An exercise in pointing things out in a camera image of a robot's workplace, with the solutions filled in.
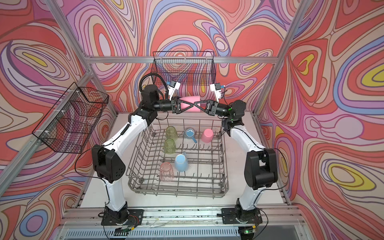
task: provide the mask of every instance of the green glass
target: green glass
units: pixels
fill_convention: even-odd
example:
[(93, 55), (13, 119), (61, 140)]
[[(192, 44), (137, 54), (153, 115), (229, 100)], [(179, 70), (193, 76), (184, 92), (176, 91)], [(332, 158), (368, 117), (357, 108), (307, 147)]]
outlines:
[(177, 140), (177, 131), (173, 126), (169, 126), (166, 129), (166, 139), (172, 139), (173, 141)]
[(164, 143), (164, 153), (174, 154), (176, 152), (176, 144), (172, 139), (167, 139)]

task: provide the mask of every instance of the coiled black hose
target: coiled black hose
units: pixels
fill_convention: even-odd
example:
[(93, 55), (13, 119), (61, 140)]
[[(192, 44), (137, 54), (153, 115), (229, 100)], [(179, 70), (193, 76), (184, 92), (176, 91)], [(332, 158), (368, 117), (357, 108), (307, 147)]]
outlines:
[(168, 86), (167, 86), (167, 83), (164, 81), (164, 79), (157, 73), (148, 73), (146, 75), (144, 75), (141, 79), (140, 79), (140, 82), (139, 82), (139, 91), (142, 93), (143, 92), (143, 88), (142, 88), (142, 84), (144, 82), (144, 80), (149, 77), (149, 76), (156, 76), (158, 78), (160, 78), (160, 80), (163, 82), (164, 84), (164, 87), (166, 88), (166, 97), (165, 99), (168, 99)]

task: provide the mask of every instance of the black wire basket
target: black wire basket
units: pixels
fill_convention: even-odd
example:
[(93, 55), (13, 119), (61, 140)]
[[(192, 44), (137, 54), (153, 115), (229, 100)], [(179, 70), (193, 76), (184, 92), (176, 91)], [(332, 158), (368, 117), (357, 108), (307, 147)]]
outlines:
[(82, 153), (108, 100), (106, 93), (77, 87), (41, 134), (37, 136), (36, 129), (32, 134), (55, 152)]
[[(215, 83), (216, 67), (212, 51), (155, 51), (151, 73), (159, 74), (165, 82), (171, 80), (188, 86)], [(161, 80), (152, 76), (152, 82), (161, 85)]]

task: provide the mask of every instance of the blue measuring cup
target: blue measuring cup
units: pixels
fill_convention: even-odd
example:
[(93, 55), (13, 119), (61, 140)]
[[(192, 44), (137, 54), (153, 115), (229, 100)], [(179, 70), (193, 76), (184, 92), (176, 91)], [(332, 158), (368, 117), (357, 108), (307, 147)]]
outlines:
[(195, 135), (196, 135), (195, 129), (193, 129), (191, 127), (187, 127), (186, 129), (184, 129), (184, 137), (186, 139), (192, 139), (195, 143), (197, 143), (197, 141), (195, 139)]

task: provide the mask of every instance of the light blue cup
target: light blue cup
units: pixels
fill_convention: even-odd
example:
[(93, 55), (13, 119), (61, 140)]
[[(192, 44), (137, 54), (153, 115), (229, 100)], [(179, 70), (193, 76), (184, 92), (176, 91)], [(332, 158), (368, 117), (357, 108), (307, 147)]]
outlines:
[(188, 169), (188, 159), (185, 154), (186, 152), (183, 152), (175, 158), (175, 168), (178, 172), (185, 172)]

